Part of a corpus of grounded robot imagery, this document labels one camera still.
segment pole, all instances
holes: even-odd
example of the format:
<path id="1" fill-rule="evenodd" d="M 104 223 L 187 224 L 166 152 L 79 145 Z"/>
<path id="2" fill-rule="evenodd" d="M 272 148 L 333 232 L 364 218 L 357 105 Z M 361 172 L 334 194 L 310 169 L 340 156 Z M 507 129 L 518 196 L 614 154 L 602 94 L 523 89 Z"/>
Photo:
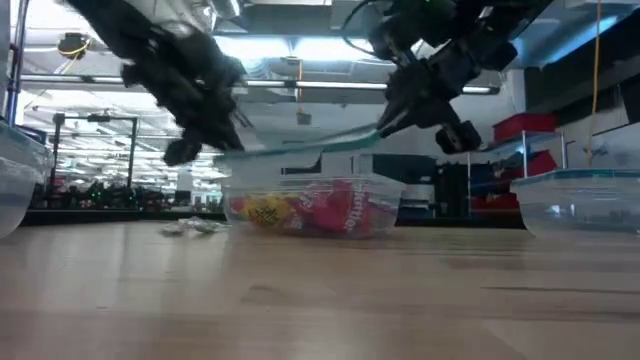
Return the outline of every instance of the pole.
<path id="1" fill-rule="evenodd" d="M 529 158 L 527 157 L 527 132 L 522 131 L 522 164 L 524 165 L 524 177 L 529 177 Z"/>
<path id="2" fill-rule="evenodd" d="M 467 153 L 467 217 L 471 217 L 471 152 Z"/>
<path id="3" fill-rule="evenodd" d="M 53 115 L 53 123 L 56 126 L 56 131 L 53 136 L 53 167 L 51 168 L 51 175 L 49 176 L 49 188 L 53 189 L 56 181 L 56 168 L 58 167 L 58 146 L 60 145 L 60 128 L 64 124 L 64 114 L 57 113 Z"/>
<path id="4" fill-rule="evenodd" d="M 567 159 L 567 143 L 564 138 L 564 132 L 560 133 L 560 146 L 562 146 L 562 168 L 569 167 L 569 161 Z"/>
<path id="5" fill-rule="evenodd" d="M 121 89 L 124 86 L 119 76 L 102 75 L 55 75 L 55 74 L 25 74 L 24 83 L 31 88 L 78 89 L 79 85 L 90 86 L 92 90 Z M 385 83 L 340 82 L 340 81 L 299 81 L 299 80 L 245 80 L 235 84 L 235 88 L 268 88 L 268 89 L 336 89 L 336 90 L 369 90 L 384 91 Z M 500 87 L 495 86 L 465 86 L 466 95 L 495 95 Z"/>
<path id="6" fill-rule="evenodd" d="M 129 172 L 127 173 L 127 188 L 131 189 L 131 182 L 133 180 L 133 155 L 136 150 L 136 142 L 138 140 L 138 118 L 131 120 L 131 149 L 129 149 Z"/>
<path id="7" fill-rule="evenodd" d="M 22 88 L 22 63 L 24 61 L 24 39 L 27 25 L 27 9 L 29 8 L 29 0 L 20 0 L 18 8 L 18 21 L 16 23 L 16 32 L 14 34 L 13 43 L 17 47 L 14 49 L 13 56 L 15 66 L 11 67 L 12 86 L 9 87 L 7 97 L 6 118 L 9 126 L 15 126 L 16 115 L 18 114 L 18 95 Z"/>

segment robotic arm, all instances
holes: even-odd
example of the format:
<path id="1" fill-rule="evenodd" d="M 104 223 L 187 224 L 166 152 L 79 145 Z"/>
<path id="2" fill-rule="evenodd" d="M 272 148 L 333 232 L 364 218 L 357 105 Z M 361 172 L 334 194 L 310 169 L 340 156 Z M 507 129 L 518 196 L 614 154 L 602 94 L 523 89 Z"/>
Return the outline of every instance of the robotic arm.
<path id="1" fill-rule="evenodd" d="M 243 150 L 231 121 L 231 88 L 244 70 L 212 37 L 188 22 L 154 23 L 125 0 L 66 1 L 116 56 L 130 62 L 122 69 L 125 85 L 144 86 L 184 129 L 166 150 L 168 165 L 192 161 L 202 144 Z M 381 135 L 440 124 L 436 141 L 445 153 L 477 148 L 480 137 L 470 122 L 460 122 L 449 101 L 482 69 L 508 65 L 517 56 L 509 40 L 552 0 L 364 0 L 354 13 L 383 1 L 391 6 L 369 41 L 373 55 L 398 69 L 387 84 Z M 420 39 L 445 45 L 428 59 L 416 59 L 410 48 Z"/>

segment wire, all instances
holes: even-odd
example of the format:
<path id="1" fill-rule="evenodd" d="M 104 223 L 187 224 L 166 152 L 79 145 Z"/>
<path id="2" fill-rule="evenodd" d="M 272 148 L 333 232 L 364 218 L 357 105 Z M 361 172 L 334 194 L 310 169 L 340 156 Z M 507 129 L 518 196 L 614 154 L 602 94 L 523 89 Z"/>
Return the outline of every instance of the wire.
<path id="1" fill-rule="evenodd" d="M 367 55 L 371 55 L 373 57 L 377 57 L 374 52 L 363 49 L 357 46 L 356 44 L 354 44 L 353 42 L 351 42 L 351 40 L 349 40 L 345 32 L 346 32 L 347 26 L 349 25 L 349 23 L 351 22 L 351 19 L 354 17 L 355 14 L 357 14 L 365 6 L 375 2 L 379 2 L 379 1 L 385 1 L 385 0 L 363 0 L 362 2 L 360 2 L 358 5 L 356 5 L 356 7 L 353 8 L 353 10 L 351 10 L 351 13 L 347 15 L 347 17 L 344 19 L 344 23 L 342 24 L 342 28 L 340 28 L 340 32 L 342 33 L 342 40 L 344 40 L 344 42 L 347 43 L 347 45 L 351 46 L 356 50 L 362 51 Z"/>
<path id="2" fill-rule="evenodd" d="M 91 39 L 88 39 L 87 42 L 84 45 L 82 45 L 80 48 L 78 48 L 76 50 L 71 50 L 71 51 L 58 50 L 58 53 L 60 53 L 60 55 L 77 55 L 77 54 L 80 54 L 81 52 L 87 50 L 87 48 L 89 47 L 89 44 L 91 44 Z"/>
<path id="3" fill-rule="evenodd" d="M 302 81 L 302 59 L 298 62 L 298 81 Z M 298 113 L 302 112 L 302 89 L 298 89 Z"/>
<path id="4" fill-rule="evenodd" d="M 591 104 L 591 119 L 589 120 L 589 138 L 587 140 L 587 167 L 591 168 L 593 152 L 591 146 L 595 132 L 598 109 L 598 68 L 600 66 L 600 20 L 602 19 L 602 0 L 598 0 L 596 12 L 596 43 L 593 64 L 593 103 Z"/>

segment table surface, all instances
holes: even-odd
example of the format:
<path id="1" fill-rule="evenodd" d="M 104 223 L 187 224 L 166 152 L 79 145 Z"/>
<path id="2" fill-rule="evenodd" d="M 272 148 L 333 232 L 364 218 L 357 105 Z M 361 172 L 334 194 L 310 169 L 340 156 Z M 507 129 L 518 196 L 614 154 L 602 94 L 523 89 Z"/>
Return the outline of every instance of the table surface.
<path id="1" fill-rule="evenodd" d="M 345 241 L 164 237 L 161 223 L 0 241 L 0 359 L 638 359 L 640 242 L 398 228 Z"/>

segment red bin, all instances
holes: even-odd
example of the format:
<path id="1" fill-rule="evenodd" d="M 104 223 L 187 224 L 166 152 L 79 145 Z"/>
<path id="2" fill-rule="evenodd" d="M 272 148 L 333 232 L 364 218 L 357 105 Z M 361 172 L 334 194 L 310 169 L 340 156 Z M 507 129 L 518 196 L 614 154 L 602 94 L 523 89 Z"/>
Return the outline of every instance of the red bin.
<path id="1" fill-rule="evenodd" d="M 553 132 L 556 117 L 553 114 L 518 114 L 493 126 L 493 140 L 497 143 L 513 138 L 522 131 Z"/>

